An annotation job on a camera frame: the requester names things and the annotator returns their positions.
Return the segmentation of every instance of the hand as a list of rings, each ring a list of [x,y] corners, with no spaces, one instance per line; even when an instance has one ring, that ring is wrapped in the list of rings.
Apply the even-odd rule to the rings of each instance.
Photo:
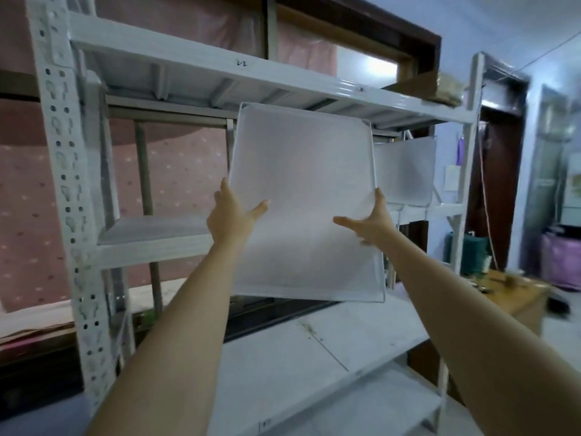
[[[214,200],[216,206],[207,220],[214,244],[229,241],[244,244],[252,232],[254,222],[268,210],[268,200],[263,200],[252,211],[245,212],[226,178],[222,179],[220,190],[214,193]]]
[[[362,243],[367,245],[378,246],[377,242],[381,238],[381,234],[396,231],[386,207],[385,196],[379,188],[375,188],[375,205],[369,217],[363,220],[333,217],[333,222],[354,231],[358,237],[363,239]]]

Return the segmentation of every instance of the purple bag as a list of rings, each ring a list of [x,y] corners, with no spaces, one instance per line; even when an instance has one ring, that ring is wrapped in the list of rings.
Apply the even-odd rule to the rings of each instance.
[[[543,234],[541,277],[555,286],[581,291],[581,240]]]

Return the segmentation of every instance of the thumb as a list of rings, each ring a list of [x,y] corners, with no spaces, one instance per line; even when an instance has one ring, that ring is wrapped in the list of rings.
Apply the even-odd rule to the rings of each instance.
[[[355,231],[357,228],[357,224],[359,223],[357,220],[350,219],[349,217],[333,217],[333,222],[336,225],[348,228],[350,230]]]
[[[263,200],[262,202],[260,202],[256,208],[254,208],[253,210],[249,211],[248,214],[254,219],[254,220],[258,220],[260,217],[262,217],[262,215],[268,211],[268,205],[270,204],[270,200]]]

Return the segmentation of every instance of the forearm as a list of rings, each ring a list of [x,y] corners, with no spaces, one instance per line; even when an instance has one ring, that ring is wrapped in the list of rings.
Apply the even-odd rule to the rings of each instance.
[[[552,349],[397,231],[377,245],[485,432],[546,434],[552,412],[563,431],[579,430],[581,382]]]
[[[90,435],[205,434],[242,246],[210,249],[121,372]]]

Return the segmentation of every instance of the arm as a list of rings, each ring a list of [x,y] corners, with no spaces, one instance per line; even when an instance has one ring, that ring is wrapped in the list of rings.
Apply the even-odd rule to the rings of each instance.
[[[87,434],[205,435],[228,319],[232,275],[262,202],[245,213],[222,180],[207,224],[214,245],[129,360]]]
[[[377,246],[393,263],[484,433],[581,434],[580,375],[533,332],[398,232],[379,188],[367,219],[333,221]]]

